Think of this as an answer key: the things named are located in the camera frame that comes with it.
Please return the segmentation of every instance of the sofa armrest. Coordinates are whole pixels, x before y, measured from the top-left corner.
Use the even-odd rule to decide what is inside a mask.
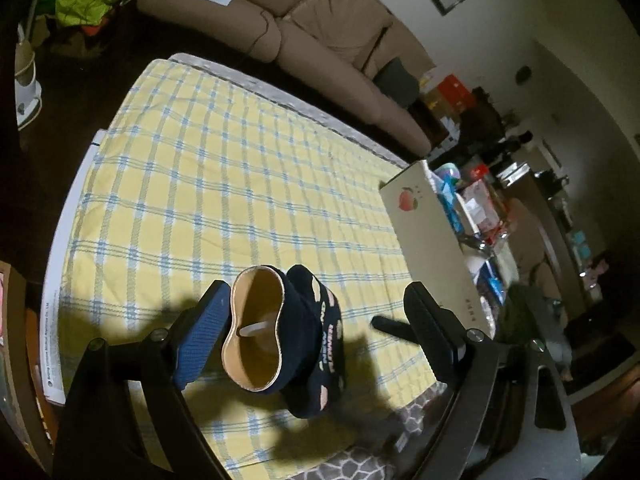
[[[376,125],[385,130],[418,158],[427,156],[431,152],[429,137],[409,112],[382,92],[378,92],[378,103],[380,106],[380,120]]]
[[[281,69],[364,123],[380,120],[378,99],[366,77],[293,23],[277,23],[282,42],[276,62]]]
[[[267,10],[246,0],[228,6],[209,0],[138,0],[138,9],[163,22],[198,30],[264,62],[280,48],[280,31]]]

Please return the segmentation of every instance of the peach logo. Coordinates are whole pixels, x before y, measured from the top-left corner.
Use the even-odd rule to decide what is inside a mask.
[[[402,188],[398,207],[402,211],[413,211],[418,209],[418,199],[415,197],[413,189],[410,187]]]

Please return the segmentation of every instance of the white wall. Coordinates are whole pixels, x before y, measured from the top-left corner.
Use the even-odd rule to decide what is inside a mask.
[[[420,40],[436,65],[467,87],[483,86],[499,112],[528,114],[534,85],[518,87],[516,71],[534,69],[532,36],[542,0],[465,0],[442,16],[431,0],[381,0]]]
[[[640,36],[617,0],[543,0],[536,38],[574,72],[640,156]]]
[[[640,161],[596,95],[555,55],[538,50],[545,105],[523,126],[558,156],[571,181],[571,209],[599,251],[601,238],[613,245],[640,226]]]

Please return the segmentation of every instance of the cardboard box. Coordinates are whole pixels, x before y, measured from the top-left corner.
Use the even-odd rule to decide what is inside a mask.
[[[412,280],[422,282],[465,328],[489,334],[458,239],[431,187],[427,162],[414,162],[393,177],[380,189],[380,196]]]
[[[475,96],[453,74],[444,78],[438,85],[438,90],[459,114],[476,106]]]
[[[453,119],[457,124],[460,124],[460,115],[437,88],[434,88],[426,94],[421,94],[420,100],[437,120],[440,121],[444,118],[449,118]]]

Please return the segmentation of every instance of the person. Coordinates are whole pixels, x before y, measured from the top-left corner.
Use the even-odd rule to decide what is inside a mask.
[[[486,147],[480,148],[478,155],[486,165],[491,166],[498,162],[501,156],[513,155],[513,153],[532,140],[533,134],[527,130],[519,136],[507,137],[499,142],[493,142]]]

